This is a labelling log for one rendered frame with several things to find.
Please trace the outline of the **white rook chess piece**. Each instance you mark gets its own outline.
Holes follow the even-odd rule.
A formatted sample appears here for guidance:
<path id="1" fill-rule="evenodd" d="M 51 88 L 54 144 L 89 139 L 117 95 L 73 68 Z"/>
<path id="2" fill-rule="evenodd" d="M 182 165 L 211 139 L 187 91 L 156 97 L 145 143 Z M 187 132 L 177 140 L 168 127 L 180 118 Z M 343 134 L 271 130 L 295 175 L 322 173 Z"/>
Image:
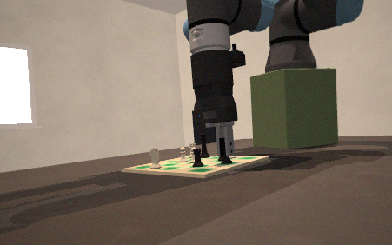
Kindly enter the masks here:
<path id="1" fill-rule="evenodd" d="M 191 149 L 192 148 L 195 148 L 195 146 L 196 146 L 196 144 L 195 143 L 191 143 L 190 145 L 189 145 L 189 148 L 190 148 L 190 156 L 189 156 L 189 158 L 192 158 L 192 154 L 191 154 Z"/>

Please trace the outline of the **green and cream chessboard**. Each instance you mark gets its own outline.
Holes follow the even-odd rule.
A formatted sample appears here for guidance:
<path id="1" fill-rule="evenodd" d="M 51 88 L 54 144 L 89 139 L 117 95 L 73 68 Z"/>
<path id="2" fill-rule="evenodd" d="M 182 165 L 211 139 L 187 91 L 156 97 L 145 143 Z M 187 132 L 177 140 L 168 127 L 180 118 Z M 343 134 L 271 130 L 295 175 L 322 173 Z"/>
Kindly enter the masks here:
<path id="1" fill-rule="evenodd" d="M 201 162 L 204 164 L 202 167 L 193 167 L 194 163 L 190 163 L 192 158 L 185 156 L 187 162 L 179 162 L 181 157 L 159 162 L 162 166 L 160 169 L 151 169 L 152 163 L 149 163 L 121 169 L 121 172 L 208 178 L 269 159 L 269 156 L 236 156 L 236 158 L 230 159 L 233 163 L 222 164 L 222 161 L 218 161 L 219 157 L 201 158 Z"/>

